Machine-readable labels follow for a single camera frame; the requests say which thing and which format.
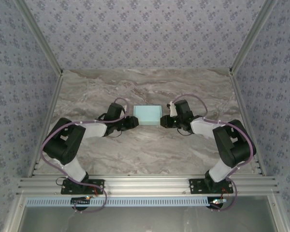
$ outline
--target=blue floral wallpaper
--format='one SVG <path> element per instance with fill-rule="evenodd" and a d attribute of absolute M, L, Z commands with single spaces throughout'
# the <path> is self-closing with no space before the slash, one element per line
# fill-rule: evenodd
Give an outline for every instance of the blue floral wallpaper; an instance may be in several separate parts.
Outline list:
<path fill-rule="evenodd" d="M 28 174 L 56 82 L 13 1 L 0 0 L 0 231 Z"/>
<path fill-rule="evenodd" d="M 290 0 L 278 1 L 236 76 L 290 216 Z"/>
<path fill-rule="evenodd" d="M 25 0 L 63 69 L 230 67 L 264 0 Z"/>

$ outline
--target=marble tabletop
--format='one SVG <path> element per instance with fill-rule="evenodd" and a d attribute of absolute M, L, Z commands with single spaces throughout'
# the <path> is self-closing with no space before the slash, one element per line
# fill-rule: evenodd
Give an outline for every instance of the marble tabletop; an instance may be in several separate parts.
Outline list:
<path fill-rule="evenodd" d="M 203 99 L 207 118 L 242 120 L 226 70 L 65 70 L 50 129 L 61 117 L 72 121 L 95 119 L 106 113 L 117 97 L 128 100 L 130 115 L 133 105 L 144 104 L 162 105 L 162 115 L 169 114 L 166 104 L 183 93 Z M 186 100 L 194 115 L 204 113 L 197 99 Z M 219 154 L 214 139 L 182 136 L 176 129 L 161 126 L 138 126 L 117 138 L 83 139 L 77 158 L 90 174 L 204 174 L 216 164 Z M 239 171 L 256 172 L 253 161 Z M 40 161 L 36 173 L 57 171 Z"/>

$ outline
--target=patterned wallpaper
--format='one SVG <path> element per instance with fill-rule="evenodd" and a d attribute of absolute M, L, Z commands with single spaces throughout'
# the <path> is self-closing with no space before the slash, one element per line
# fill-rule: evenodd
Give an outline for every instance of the patterned wallpaper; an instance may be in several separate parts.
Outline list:
<path fill-rule="evenodd" d="M 26 176 L 56 82 L 13 1 L 0 0 L 0 231 Z"/>
<path fill-rule="evenodd" d="M 230 67 L 264 0 L 26 0 L 63 69 Z"/>
<path fill-rule="evenodd" d="M 236 76 L 290 216 L 290 0 L 278 1 Z"/>

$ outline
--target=light blue block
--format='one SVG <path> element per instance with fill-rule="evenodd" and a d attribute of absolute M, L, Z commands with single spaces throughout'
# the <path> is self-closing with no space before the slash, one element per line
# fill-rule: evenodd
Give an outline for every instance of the light blue block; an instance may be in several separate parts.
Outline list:
<path fill-rule="evenodd" d="M 135 105 L 134 116 L 140 125 L 159 126 L 162 117 L 161 105 Z"/>

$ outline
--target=black cable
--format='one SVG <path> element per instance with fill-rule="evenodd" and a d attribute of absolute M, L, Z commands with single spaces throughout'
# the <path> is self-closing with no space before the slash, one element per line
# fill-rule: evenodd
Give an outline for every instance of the black cable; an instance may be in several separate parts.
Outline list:
<path fill-rule="evenodd" d="M 177 128 L 177 132 L 180 133 L 180 134 L 183 135 L 183 136 L 189 136 L 189 135 L 192 135 L 192 133 L 190 133 L 190 134 L 182 134 L 181 132 L 179 132 L 179 129 L 178 129 L 178 128 Z"/>
<path fill-rule="evenodd" d="M 110 138 L 117 138 L 117 137 L 121 136 L 121 134 L 122 134 L 122 131 L 120 131 L 120 134 L 118 136 L 115 136 L 115 137 L 108 136 L 108 137 L 110 137 Z"/>
<path fill-rule="evenodd" d="M 56 185 L 62 186 L 62 185 L 60 185 L 60 184 L 57 183 L 57 181 L 58 181 L 60 178 L 64 178 L 64 179 L 66 179 L 66 178 L 65 178 L 64 176 L 61 176 L 61 177 L 58 177 L 58 178 L 56 179 Z"/>

